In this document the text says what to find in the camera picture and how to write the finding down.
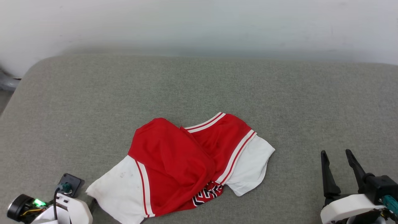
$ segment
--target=black cable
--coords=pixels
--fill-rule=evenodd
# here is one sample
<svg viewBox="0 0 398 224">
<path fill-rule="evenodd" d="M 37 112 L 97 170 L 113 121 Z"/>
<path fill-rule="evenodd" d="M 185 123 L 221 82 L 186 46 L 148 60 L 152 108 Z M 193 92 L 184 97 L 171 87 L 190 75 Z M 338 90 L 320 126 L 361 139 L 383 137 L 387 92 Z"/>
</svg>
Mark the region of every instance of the black cable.
<svg viewBox="0 0 398 224">
<path fill-rule="evenodd" d="M 55 193 L 54 193 L 54 201 L 53 201 L 53 207 L 54 207 L 54 220 L 58 220 L 58 216 L 57 216 L 57 193 L 58 193 L 58 191 L 59 191 L 60 189 L 59 189 L 59 187 L 57 187 L 57 189 L 55 190 Z"/>
</svg>

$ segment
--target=couch cushion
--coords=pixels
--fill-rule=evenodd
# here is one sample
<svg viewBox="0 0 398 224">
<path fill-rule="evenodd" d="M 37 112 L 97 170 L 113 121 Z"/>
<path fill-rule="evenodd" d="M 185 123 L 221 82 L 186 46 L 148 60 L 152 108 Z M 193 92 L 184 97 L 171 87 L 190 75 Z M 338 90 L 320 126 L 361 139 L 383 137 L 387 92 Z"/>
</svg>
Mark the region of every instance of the couch cushion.
<svg viewBox="0 0 398 224">
<path fill-rule="evenodd" d="M 355 193 L 349 148 L 367 172 L 398 181 L 398 67 L 365 63 L 67 55 L 25 75 L 0 118 L 2 210 L 19 194 L 51 200 L 63 173 L 83 191 L 126 155 L 155 117 L 177 126 L 233 114 L 275 149 L 264 181 L 228 187 L 196 209 L 145 223 L 320 223 L 320 151 Z M 99 207 L 94 223 L 117 223 Z M 0 223 L 15 223 L 0 214 Z"/>
</svg>

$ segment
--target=red and white shirt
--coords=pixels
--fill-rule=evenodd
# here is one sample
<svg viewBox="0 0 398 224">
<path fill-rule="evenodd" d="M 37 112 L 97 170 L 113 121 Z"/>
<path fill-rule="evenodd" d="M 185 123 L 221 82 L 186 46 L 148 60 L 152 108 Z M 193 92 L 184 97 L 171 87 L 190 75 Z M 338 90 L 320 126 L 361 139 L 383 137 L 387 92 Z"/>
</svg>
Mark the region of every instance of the red and white shirt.
<svg viewBox="0 0 398 224">
<path fill-rule="evenodd" d="M 243 195 L 263 181 L 273 152 L 231 114 L 188 128 L 156 118 L 135 132 L 128 155 L 87 193 L 122 224 L 140 223 L 195 208 L 221 195 L 225 184 Z"/>
</svg>

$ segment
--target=cable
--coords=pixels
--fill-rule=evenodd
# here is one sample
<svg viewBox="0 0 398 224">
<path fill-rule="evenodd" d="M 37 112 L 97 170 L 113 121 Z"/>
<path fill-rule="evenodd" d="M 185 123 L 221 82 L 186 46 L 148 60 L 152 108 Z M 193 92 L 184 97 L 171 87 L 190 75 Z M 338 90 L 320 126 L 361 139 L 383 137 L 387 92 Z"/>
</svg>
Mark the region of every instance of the cable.
<svg viewBox="0 0 398 224">
<path fill-rule="evenodd" d="M 59 189 L 59 187 L 57 187 L 57 189 L 55 190 L 55 193 L 54 193 L 54 205 L 53 205 L 53 207 L 54 207 L 54 220 L 58 220 L 58 216 L 57 216 L 57 193 L 58 193 L 58 191 L 59 191 L 60 189 Z"/>
<path fill-rule="evenodd" d="M 28 210 L 28 211 L 26 211 L 26 212 L 24 212 L 21 216 L 24 216 L 24 215 L 26 215 L 26 213 L 28 213 L 28 212 L 34 212 L 34 211 L 40 211 L 41 210 L 41 208 L 40 209 L 32 209 L 32 210 Z"/>
</svg>

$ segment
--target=green led light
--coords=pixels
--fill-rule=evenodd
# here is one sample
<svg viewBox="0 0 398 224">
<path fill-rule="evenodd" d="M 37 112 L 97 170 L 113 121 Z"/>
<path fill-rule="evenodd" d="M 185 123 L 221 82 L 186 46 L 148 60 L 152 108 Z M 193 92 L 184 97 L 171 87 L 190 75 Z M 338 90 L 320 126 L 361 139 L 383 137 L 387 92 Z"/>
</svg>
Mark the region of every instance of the green led light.
<svg viewBox="0 0 398 224">
<path fill-rule="evenodd" d="M 35 203 L 37 207 L 46 206 L 46 203 L 42 202 L 42 201 L 39 200 L 39 199 L 35 199 L 35 200 L 33 201 L 33 203 Z"/>
</svg>

